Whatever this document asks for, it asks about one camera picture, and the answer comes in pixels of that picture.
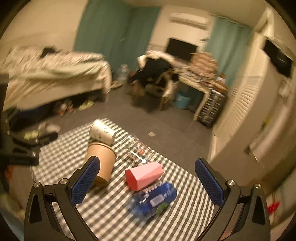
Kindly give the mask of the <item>clear glass cup with prints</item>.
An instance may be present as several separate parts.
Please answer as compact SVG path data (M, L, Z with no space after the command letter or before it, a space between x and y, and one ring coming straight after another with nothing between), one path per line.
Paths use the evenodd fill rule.
M120 144L120 152L124 153L133 167L149 163L154 155L152 150L133 134L127 135Z

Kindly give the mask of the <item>red bottle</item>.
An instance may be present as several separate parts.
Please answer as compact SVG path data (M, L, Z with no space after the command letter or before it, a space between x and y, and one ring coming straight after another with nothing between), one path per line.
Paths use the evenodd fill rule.
M272 215L273 213L275 213L276 210L278 209L279 205L280 205L280 202L279 202L279 201L275 201L275 202L273 202L272 204L270 204L270 205L267 207L268 214L269 214L269 215Z

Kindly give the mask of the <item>green slipper under bed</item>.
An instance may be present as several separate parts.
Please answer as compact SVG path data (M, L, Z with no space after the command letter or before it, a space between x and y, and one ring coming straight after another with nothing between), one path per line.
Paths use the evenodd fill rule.
M84 111L86 109L91 108L93 105L94 105L94 101L86 100L78 107L78 111Z

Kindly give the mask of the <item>bed with patterned bedding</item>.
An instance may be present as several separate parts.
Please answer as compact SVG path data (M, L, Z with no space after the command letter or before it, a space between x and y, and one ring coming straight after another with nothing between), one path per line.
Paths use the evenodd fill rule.
M9 81L4 110L31 109L74 95L110 92L111 68L99 53L15 46L1 59Z

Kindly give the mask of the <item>white louvered wardrobe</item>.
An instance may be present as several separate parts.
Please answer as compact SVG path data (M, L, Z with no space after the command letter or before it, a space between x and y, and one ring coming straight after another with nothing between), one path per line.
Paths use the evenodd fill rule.
M277 182L293 167L295 66L284 76L264 51L267 43L295 61L295 37L267 6L248 42L247 55L213 126L209 163L240 185Z

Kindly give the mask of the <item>blue plastic water bottle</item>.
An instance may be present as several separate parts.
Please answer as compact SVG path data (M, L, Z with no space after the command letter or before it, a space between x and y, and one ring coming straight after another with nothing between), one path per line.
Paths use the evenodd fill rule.
M149 219L175 201L177 189L169 182L159 182L131 195L127 201L128 210L141 219Z

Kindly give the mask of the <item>large clear water jug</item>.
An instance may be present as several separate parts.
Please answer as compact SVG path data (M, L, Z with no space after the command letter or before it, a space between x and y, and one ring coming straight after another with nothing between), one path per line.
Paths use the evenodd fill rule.
M114 74L114 81L120 86L125 84L127 82L129 72L127 64L120 65Z

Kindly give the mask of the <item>silver black suitcase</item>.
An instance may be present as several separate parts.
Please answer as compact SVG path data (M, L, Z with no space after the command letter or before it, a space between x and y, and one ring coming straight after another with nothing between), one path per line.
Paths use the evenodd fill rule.
M226 101L227 94L211 90L207 101L198 115L198 121L206 128L211 128L221 114Z

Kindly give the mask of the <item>wooden chair with clothes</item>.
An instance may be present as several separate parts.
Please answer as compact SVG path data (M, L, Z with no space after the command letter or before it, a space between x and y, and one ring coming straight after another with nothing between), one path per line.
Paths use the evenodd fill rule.
M149 50L137 58L137 63L138 70L128 78L133 104L140 104L146 94L151 94L160 99L159 109L165 109L174 99L179 82L175 58L162 51Z

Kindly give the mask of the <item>teal curtain left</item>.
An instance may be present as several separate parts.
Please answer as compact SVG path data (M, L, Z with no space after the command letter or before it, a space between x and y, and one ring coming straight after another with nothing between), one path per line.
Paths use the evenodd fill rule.
M89 1L81 17L74 50L101 53L112 71L137 58L149 44L160 7L132 6L124 1Z

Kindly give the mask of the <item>teal curtain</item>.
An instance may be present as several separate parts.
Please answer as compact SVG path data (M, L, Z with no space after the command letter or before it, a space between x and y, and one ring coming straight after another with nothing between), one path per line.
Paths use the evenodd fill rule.
M101 53L112 71L137 58L149 44L160 7L132 6L124 1L89 1L81 17L74 50Z
M243 63L252 28L228 18L217 16L205 52L217 61L217 75L225 75L231 86Z

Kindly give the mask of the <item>white desk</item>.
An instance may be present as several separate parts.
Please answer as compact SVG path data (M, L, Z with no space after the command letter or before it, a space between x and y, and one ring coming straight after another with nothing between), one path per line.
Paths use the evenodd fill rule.
M189 77L188 75L185 75L184 73L177 71L177 74L179 75L179 81L183 84L186 84L200 92L202 92L204 94L202 101L200 103L200 105L198 106L198 108L195 111L193 120L197 121L198 120L198 116L203 108L203 106L205 105L205 103L207 102L209 96L210 96L210 92L211 92L211 87L208 87L207 85L203 84L201 81L196 81L193 78Z

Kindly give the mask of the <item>black monitor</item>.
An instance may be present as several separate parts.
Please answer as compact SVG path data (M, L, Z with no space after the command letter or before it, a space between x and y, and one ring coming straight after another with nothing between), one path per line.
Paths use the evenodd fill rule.
M166 46L166 53L174 56L177 59L181 59L189 62L192 54L197 50L198 46L184 42L178 39L170 38Z

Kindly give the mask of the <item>teal curtain right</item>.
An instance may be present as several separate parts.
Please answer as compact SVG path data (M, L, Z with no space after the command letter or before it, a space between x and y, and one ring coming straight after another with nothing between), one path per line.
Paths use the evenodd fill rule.
M217 75L225 75L231 86L243 63L252 28L228 18L217 16L205 52L217 61Z

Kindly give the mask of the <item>white air conditioner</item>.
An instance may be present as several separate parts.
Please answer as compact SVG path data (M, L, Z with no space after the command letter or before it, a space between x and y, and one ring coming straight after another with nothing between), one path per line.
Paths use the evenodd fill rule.
M207 29L209 24L209 20L207 18L187 13L171 13L170 21L200 29Z

